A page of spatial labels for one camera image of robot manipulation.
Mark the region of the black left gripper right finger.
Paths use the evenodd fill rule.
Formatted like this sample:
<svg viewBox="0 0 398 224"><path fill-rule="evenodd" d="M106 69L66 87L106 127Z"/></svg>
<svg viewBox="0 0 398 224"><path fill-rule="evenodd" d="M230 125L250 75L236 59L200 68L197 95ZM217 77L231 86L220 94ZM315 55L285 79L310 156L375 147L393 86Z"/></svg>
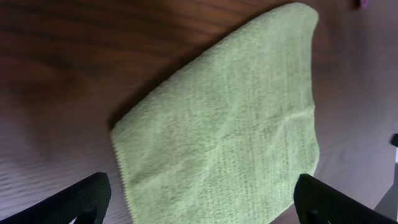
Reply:
<svg viewBox="0 0 398 224"><path fill-rule="evenodd" d="M397 224L308 174L294 189L300 224Z"/></svg>

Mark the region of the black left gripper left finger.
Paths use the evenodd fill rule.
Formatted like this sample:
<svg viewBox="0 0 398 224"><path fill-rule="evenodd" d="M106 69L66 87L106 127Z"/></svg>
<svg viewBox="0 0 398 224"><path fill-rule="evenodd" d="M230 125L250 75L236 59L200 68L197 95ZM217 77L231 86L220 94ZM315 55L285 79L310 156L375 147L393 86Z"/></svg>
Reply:
<svg viewBox="0 0 398 224"><path fill-rule="evenodd" d="M108 175L97 172L1 224L102 224L110 199Z"/></svg>

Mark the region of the light green microfiber cloth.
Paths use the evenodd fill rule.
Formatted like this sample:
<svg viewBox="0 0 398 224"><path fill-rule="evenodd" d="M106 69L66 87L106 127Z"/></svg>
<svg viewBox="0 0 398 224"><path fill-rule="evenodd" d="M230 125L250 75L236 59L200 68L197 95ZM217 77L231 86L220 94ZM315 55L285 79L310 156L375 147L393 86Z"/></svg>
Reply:
<svg viewBox="0 0 398 224"><path fill-rule="evenodd" d="M319 160L312 95L318 12L252 19L126 113L111 141L134 223L270 223Z"/></svg>

